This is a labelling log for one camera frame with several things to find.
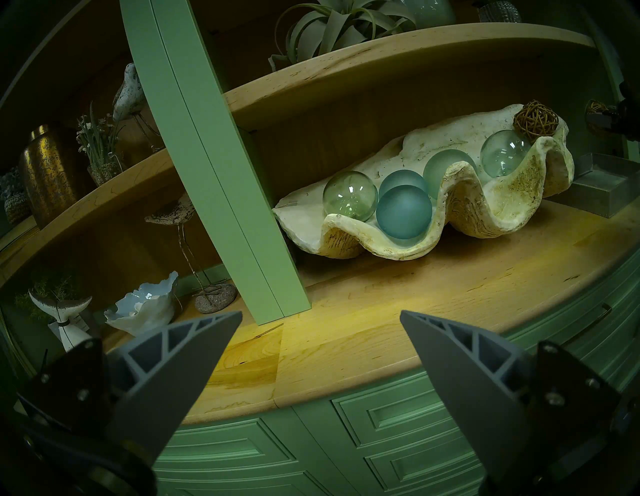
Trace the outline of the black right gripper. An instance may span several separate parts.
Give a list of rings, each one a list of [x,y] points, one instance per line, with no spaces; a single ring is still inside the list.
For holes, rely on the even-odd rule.
[[[623,99],[616,111],[586,111],[586,126],[594,135],[615,134],[639,136],[639,103],[632,98],[632,90],[626,81],[619,84]]]

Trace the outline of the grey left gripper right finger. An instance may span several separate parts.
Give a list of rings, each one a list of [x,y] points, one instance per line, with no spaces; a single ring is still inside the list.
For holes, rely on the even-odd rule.
[[[402,310],[435,392],[486,472],[482,487],[556,487],[622,433],[622,396],[549,340]]]

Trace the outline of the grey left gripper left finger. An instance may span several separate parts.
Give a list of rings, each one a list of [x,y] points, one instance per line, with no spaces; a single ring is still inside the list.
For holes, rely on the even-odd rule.
[[[111,444],[132,442],[154,463],[200,397],[242,323],[241,311],[165,324],[104,352],[73,347],[30,379],[18,398],[50,429]]]

